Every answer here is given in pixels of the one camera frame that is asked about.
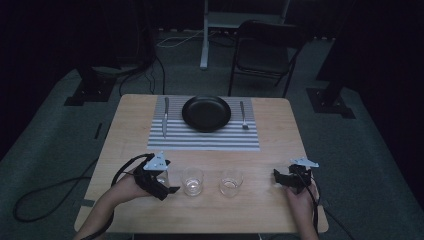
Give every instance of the metal stand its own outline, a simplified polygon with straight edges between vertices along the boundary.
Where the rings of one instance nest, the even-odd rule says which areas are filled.
[[[107,102],[115,85],[116,78],[102,79],[88,66],[79,66],[77,71],[82,80],[72,97],[64,106],[82,106],[85,102]]]
[[[329,84],[326,89],[307,88],[306,91],[316,113],[340,114],[343,118],[356,119],[352,109],[346,107],[340,97],[340,90],[337,84]]]

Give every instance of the desk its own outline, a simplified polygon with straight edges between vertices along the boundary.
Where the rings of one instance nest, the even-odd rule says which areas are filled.
[[[217,28],[238,28],[246,20],[261,20],[271,23],[284,23],[290,0],[284,0],[281,15],[252,14],[252,13],[231,13],[231,12],[209,12],[209,0],[205,0],[205,10],[203,14],[203,45],[202,56],[200,58],[200,69],[208,68],[209,56],[209,27]]]
[[[109,187],[119,168],[147,149],[157,96],[124,95],[85,195],[97,200]],[[154,197],[134,199],[115,210],[110,232],[127,233],[281,233],[296,232],[287,200],[272,175],[289,160],[306,156],[290,103],[282,98],[252,98],[260,151],[167,150],[171,161],[171,186],[181,186],[180,175],[188,165],[204,171],[204,189],[189,197],[180,189],[164,201]],[[219,175],[228,167],[243,171],[240,192],[227,198],[219,192]],[[75,222],[79,229],[91,207],[82,206]],[[319,207],[319,231],[328,229]]]

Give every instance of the empty glass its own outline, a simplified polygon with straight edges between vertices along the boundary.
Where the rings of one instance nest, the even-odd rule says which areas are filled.
[[[234,197],[243,183],[243,174],[237,169],[224,170],[221,174],[219,189],[227,197]]]
[[[181,176],[184,192],[189,196],[197,196],[203,189],[203,171],[196,167],[189,167]]]

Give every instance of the black chair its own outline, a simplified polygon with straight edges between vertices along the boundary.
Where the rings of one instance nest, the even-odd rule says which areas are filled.
[[[228,96],[231,96],[235,74],[276,78],[275,86],[288,75],[282,96],[284,98],[296,58],[305,43],[305,33],[294,25],[256,20],[242,23],[237,30]]]

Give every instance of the striped placemat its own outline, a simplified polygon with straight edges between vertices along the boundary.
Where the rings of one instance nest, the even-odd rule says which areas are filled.
[[[258,132],[250,98],[221,97],[231,108],[231,119],[223,128],[202,133],[188,126],[182,117],[184,104],[192,96],[168,96],[168,124],[166,138],[162,134],[162,119],[165,113],[165,96],[158,96],[150,128],[148,149],[159,150],[221,150],[260,151]],[[244,103],[249,129],[242,128],[240,101]]]

